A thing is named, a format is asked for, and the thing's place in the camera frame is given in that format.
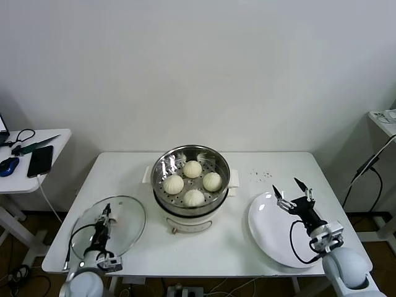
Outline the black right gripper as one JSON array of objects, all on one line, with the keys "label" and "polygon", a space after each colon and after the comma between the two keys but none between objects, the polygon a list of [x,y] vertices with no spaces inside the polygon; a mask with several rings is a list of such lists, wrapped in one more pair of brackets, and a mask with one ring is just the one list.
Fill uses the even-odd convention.
[{"label": "black right gripper", "polygon": [[313,198],[312,188],[308,188],[302,181],[294,178],[298,187],[304,192],[304,196],[287,201],[283,192],[279,191],[275,185],[272,186],[275,194],[277,205],[284,211],[297,215],[301,219],[307,231],[314,231],[320,226],[326,225],[327,222],[322,220],[314,210],[316,200]]}]

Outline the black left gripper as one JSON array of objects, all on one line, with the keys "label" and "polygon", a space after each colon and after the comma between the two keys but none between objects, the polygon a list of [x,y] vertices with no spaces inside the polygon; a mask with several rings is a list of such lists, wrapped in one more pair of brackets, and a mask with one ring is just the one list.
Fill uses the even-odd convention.
[{"label": "black left gripper", "polygon": [[107,203],[103,209],[100,222],[96,222],[95,232],[91,240],[91,250],[103,252],[106,250],[106,244],[110,238],[110,226],[113,219],[110,217],[111,206]]}]

